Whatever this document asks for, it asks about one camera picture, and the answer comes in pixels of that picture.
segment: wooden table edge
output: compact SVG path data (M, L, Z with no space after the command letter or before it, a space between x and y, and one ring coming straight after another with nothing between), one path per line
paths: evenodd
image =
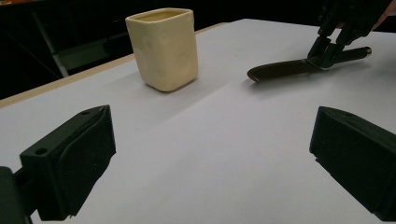
M205 32L207 30L213 29L215 27L221 26L221 25L226 24L226 23L227 22L220 22L220 23L214 24L212 26L208 26L208 27L206 27L206 28L204 28L202 30L196 31L195 33L196 34L200 34L202 32ZM105 71L105 70L110 69L112 67L118 66L120 64L128 63L128 62L130 62L132 60L134 60L134 55L130 54L130 55L121 57L119 59L116 59L114 61L111 61L111 62L108 62L108 63L103 63L101 65L95 66L95 67L87 69L85 71L76 73L76 74L74 74L74 75L72 75L70 77L64 77L62 79L53 81L53 82L45 84L43 86L39 86L39 87L31 89L29 91L21 92L19 94L16 94L16 95L13 95L13 96L10 96L8 98L0 100L0 108L16 104L17 102L21 102L21 101L27 100L27 99L29 99L31 97L34 97L34 96L37 96L37 95L39 95L41 93L57 89L57 88L62 87L64 85L67 85L67 84L73 83L75 81L81 80L81 79L83 79L85 77L92 76L94 74L100 73L102 71Z

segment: white table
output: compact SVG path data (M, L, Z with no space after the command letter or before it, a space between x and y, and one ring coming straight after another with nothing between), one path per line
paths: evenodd
M0 109L0 164L78 112L110 105L117 154L64 223L382 223L317 163L320 105L396 133L396 35L350 47L373 54L327 72L254 83L248 69L305 58L318 27L241 20L197 35L199 77L162 93L134 60ZM34 223L41 223L37 212Z

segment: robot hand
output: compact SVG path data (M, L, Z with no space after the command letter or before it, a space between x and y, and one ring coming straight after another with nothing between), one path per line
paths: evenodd
M327 0L319 16L319 37L308 53L308 60L320 58L315 64L320 68L333 66L345 46L372 31L390 2L391 0ZM344 24L342 30L335 43L331 43L328 36L340 23ZM371 49L365 47L356 52L370 54Z

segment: table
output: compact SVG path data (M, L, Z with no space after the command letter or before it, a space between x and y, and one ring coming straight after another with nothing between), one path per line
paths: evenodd
M2 102L0 164L78 112L110 105L117 154L64 223L382 223L315 162L320 105L396 133L395 34L323 73L255 83L251 67L306 57L318 27L244 19L198 34L198 78L152 89L125 60L32 97ZM41 223L38 214L34 223Z

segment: dark background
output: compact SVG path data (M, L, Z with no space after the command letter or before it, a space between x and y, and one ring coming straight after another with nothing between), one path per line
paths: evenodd
M62 50L104 39L108 57L68 70L69 75L133 53L125 35L125 18L161 7L184 7L194 11L195 30L219 22L241 19L283 21L319 26L324 0L243 2L199 1L92 1L34 0L0 6L0 99L63 78L52 55ZM37 26L42 24L51 49ZM377 31L395 32L388 18Z

